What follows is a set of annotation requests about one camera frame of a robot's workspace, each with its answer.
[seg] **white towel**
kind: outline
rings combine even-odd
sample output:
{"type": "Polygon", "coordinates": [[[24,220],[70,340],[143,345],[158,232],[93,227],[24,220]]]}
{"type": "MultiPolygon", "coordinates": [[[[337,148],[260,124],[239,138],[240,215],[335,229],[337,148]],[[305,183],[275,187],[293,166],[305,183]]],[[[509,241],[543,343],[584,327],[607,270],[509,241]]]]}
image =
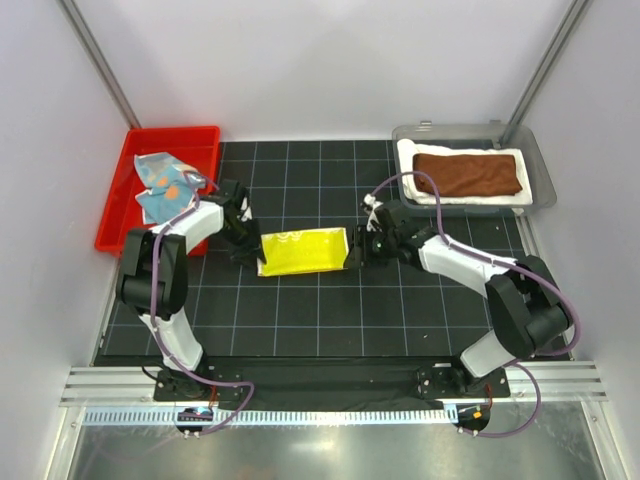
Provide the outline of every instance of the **white towel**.
{"type": "MultiPolygon", "coordinates": [[[[431,155],[513,155],[516,159],[516,177],[522,186],[522,190],[515,195],[497,195],[495,197],[441,197],[443,204],[451,205],[531,205],[533,196],[529,176],[524,163],[522,152],[517,148],[506,148],[504,150],[476,150],[467,148],[464,150],[453,150],[447,147],[436,145],[415,144],[411,140],[402,139],[398,141],[398,155],[400,157],[400,171],[410,172],[413,170],[413,156],[416,153],[430,153],[431,155]]],[[[430,193],[424,193],[416,188],[413,175],[402,177],[402,186],[407,198],[421,205],[435,205],[436,197],[430,193]]]]}

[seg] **brown towel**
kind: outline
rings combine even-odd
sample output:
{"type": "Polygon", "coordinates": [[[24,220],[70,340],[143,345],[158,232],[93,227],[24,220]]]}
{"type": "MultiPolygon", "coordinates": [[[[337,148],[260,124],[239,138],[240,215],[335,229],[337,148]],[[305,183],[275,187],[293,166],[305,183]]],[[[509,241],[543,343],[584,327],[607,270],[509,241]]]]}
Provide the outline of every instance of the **brown towel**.
{"type": "MultiPolygon", "coordinates": [[[[493,197],[515,195],[522,190],[516,177],[513,155],[431,155],[413,156],[413,169],[433,178],[443,197],[493,197]]],[[[414,175],[416,188],[433,194],[431,184],[414,175]]]]}

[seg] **blue cloth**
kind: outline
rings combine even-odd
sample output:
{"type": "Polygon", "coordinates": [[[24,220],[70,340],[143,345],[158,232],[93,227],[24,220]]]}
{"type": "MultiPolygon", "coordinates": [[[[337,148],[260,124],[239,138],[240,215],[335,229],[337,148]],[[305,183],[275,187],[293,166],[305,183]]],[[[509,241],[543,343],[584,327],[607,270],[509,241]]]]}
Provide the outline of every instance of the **blue cloth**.
{"type": "MultiPolygon", "coordinates": [[[[183,172],[195,169],[168,153],[136,155],[134,166],[147,190],[136,195],[143,210],[143,222],[164,223],[183,212],[193,201],[193,192],[183,172]]],[[[205,183],[196,176],[190,177],[196,188],[205,183]]]]}

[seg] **grid table surface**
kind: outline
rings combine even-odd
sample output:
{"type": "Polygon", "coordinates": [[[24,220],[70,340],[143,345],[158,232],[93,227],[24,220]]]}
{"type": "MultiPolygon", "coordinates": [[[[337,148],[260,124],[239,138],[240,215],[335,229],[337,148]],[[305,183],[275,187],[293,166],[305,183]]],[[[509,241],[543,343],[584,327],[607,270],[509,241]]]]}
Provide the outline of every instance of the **grid table surface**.
{"type": "MultiPolygon", "coordinates": [[[[221,148],[219,178],[250,188],[262,233],[363,223],[362,198],[395,173],[390,141],[221,148]]],[[[398,198],[397,186],[378,198],[398,198]]],[[[445,217],[444,226],[474,247],[524,256],[512,216],[445,217]]],[[[189,259],[185,309],[196,338],[216,356],[449,355],[491,328],[480,295],[395,260],[382,269],[260,278],[232,264],[215,239],[205,257],[189,259]]],[[[159,354],[147,327],[116,301],[99,356],[159,354]]]]}

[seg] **yellow towel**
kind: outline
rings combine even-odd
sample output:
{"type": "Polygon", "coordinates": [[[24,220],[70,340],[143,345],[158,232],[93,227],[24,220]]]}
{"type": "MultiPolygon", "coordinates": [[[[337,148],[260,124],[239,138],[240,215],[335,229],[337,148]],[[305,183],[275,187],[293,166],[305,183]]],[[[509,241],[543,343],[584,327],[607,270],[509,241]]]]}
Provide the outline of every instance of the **yellow towel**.
{"type": "Polygon", "coordinates": [[[262,249],[267,263],[258,260],[261,277],[342,270],[349,253],[344,228],[265,234],[262,249]]]}

